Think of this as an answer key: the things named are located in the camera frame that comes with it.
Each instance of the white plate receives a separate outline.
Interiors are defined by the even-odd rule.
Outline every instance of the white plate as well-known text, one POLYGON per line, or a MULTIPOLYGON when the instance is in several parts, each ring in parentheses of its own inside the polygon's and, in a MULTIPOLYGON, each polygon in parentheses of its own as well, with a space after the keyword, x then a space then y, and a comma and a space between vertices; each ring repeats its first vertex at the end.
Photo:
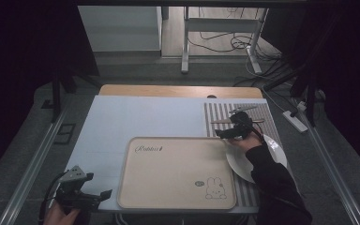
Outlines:
MULTIPOLYGON (((264 139, 267 142, 268 149, 274 161, 287 167, 288 160, 279 144, 267 135, 264 135, 264 139)), ((232 170, 235 171, 236 174, 249 182, 255 183, 250 175, 250 172, 253 170, 253 165, 238 147, 228 144, 226 155, 232 170)))

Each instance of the gray floor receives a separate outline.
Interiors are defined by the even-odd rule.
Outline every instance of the gray floor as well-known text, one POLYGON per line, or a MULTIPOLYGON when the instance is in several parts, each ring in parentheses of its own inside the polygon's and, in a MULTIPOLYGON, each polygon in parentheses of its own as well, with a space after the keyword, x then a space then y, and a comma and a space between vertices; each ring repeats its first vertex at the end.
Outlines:
MULTIPOLYGON (((245 70, 244 59, 191 60, 188 75, 181 74, 180 60, 177 59, 148 56, 142 58, 129 56, 118 59, 103 55, 97 57, 97 63, 101 77, 96 79, 102 83, 232 86, 241 79, 240 77, 251 77, 245 70)), ((267 69, 269 65, 262 63, 262 67, 267 69)), ((77 93, 63 95, 63 98, 71 99, 71 105, 63 123, 76 125, 74 135, 68 144, 52 145, 36 181, 19 211, 15 224, 37 223, 39 205, 47 186, 57 174, 65 169, 93 97, 98 93, 98 90, 89 83, 79 79, 76 81, 78 84, 77 93)), ((250 82, 243 82, 241 85, 249 86, 250 82)), ((288 85, 281 85, 276 88, 284 96, 289 95, 288 89, 288 85)), ((291 109, 291 105, 282 97, 278 97, 272 92, 268 94, 281 108, 291 109)), ((40 109, 45 99, 52 99, 49 84, 36 91, 33 109, 0 161, 0 217, 50 125, 51 110, 40 109)), ((269 106, 284 151, 292 167, 294 178, 307 209, 314 217, 313 224, 352 224, 309 136, 296 131, 281 115, 281 109, 272 104, 271 101, 269 101, 269 106)), ((317 103, 316 110, 317 129, 360 206, 360 158, 326 119, 322 103, 317 103)), ((62 137, 55 137, 56 141, 61 139, 62 137)), ((185 224, 205 224, 206 222, 209 224, 231 224, 231 222, 239 219, 239 216, 227 217, 223 215, 215 215, 216 219, 205 215, 183 215, 182 217, 186 222, 185 224)), ((134 218, 134 215, 125 216, 127 221, 132 221, 134 218)), ((93 214, 90 224, 105 224, 111 221, 112 215, 93 214)), ((144 217, 141 221, 134 221, 131 224, 158 224, 158 221, 162 222, 159 224, 170 224, 172 222, 181 224, 179 216, 168 215, 149 215, 149 217, 144 217)), ((249 224, 254 224, 253 219, 249 221, 249 224)))
MULTIPOLYGON (((259 19, 262 14, 261 9, 257 8, 243 8, 243 7, 190 7, 189 18, 220 18, 220 19, 259 19)), ((219 36, 225 33, 216 32, 189 32, 188 39, 194 43, 215 51, 208 50, 203 47, 195 46, 189 42, 188 52, 190 56, 205 56, 205 55, 219 55, 219 56, 234 56, 247 55, 247 52, 242 49, 232 50, 231 43, 236 41, 249 42, 250 33, 236 33, 219 36)), ((162 23, 162 56, 181 56, 183 51, 183 36, 184 36, 184 10, 182 7, 169 7, 169 20, 162 23)), ((277 53, 271 44, 266 42, 263 38, 258 41, 260 48, 265 53, 277 53)))

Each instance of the human hand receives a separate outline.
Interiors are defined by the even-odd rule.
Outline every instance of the human hand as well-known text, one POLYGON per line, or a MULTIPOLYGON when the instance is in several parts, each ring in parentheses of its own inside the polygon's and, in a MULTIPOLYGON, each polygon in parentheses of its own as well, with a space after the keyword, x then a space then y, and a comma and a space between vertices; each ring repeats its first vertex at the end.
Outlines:
POLYGON ((43 225, 72 225, 80 212, 80 209, 72 209, 66 215, 61 205, 54 201, 43 225))
POLYGON ((230 144, 241 148, 246 153, 249 149, 262 145, 262 142, 254 132, 251 132, 244 140, 228 139, 230 144))

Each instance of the gray striped placemat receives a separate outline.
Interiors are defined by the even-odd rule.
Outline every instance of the gray striped placemat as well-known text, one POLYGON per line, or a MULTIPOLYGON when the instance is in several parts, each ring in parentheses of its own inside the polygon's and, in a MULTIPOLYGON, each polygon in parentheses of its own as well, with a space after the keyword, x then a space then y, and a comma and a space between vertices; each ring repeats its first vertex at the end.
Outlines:
MULTIPOLYGON (((281 147, 276 126, 274 124, 273 117, 271 116, 270 110, 267 103, 260 104, 230 104, 230 103, 204 103, 204 115, 206 123, 207 137, 216 137, 215 129, 228 129, 232 128, 232 124, 211 124, 210 122, 215 120, 227 119, 230 117, 229 111, 234 110, 238 107, 249 107, 257 106, 252 110, 247 110, 247 114, 252 119, 263 118, 264 123, 260 124, 262 131, 265 135, 275 140, 281 147)), ((244 180, 238 176, 235 172, 233 173, 235 191, 237 196, 237 203, 235 206, 238 207, 257 207, 259 206, 259 191, 255 184, 244 180)))

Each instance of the beige tray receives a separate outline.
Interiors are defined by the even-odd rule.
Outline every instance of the beige tray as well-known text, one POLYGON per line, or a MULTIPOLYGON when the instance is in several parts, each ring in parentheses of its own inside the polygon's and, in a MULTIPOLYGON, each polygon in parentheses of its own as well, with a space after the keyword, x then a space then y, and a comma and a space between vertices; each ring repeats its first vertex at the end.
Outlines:
POLYGON ((218 138, 134 138, 118 191, 124 208, 230 209, 236 195, 218 138))

